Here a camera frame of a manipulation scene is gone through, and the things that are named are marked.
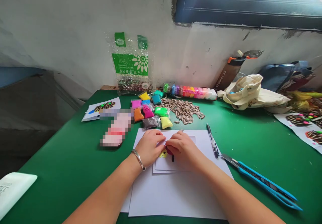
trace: window frame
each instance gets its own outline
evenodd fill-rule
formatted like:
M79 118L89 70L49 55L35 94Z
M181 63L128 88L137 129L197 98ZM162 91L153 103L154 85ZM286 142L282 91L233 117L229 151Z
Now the window frame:
M176 23L322 30L319 0L177 0Z

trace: white wall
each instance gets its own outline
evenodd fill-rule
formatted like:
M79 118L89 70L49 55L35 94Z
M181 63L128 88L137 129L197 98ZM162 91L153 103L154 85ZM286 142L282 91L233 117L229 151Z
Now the white wall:
M176 26L171 0L0 0L0 17L33 59L21 63L61 72L57 80L74 97L115 84L104 35L108 31L156 40L157 85L175 81L213 86L227 58L238 49L265 50L259 59L244 63L241 71L246 74L268 63L308 60L313 68L321 64L318 32Z

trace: sunflower seed bag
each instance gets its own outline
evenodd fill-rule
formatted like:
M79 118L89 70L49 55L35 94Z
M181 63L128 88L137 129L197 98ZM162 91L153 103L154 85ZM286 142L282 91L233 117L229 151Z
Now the sunflower seed bag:
M112 54L118 94L151 93L155 89L151 74L154 41L142 35L124 32L109 32L106 41Z

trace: tote bag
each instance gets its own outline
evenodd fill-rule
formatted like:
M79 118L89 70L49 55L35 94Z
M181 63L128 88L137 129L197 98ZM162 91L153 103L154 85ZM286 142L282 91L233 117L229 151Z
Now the tote bag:
M261 75L249 75L232 82L224 91L218 91L218 97L232 105L236 110L246 108L269 107L288 102L286 96L261 88Z

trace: hand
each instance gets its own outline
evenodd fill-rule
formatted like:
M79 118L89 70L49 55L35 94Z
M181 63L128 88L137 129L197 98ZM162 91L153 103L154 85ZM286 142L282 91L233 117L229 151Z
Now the hand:
M147 130L139 143L135 147L140 155L142 164L148 168L159 157L161 152L165 149L165 145L161 144L157 147L158 142L165 140L162 132L159 130Z
M173 134L165 145L173 153L175 161L182 163L188 170L198 172L207 160L207 157L183 131Z

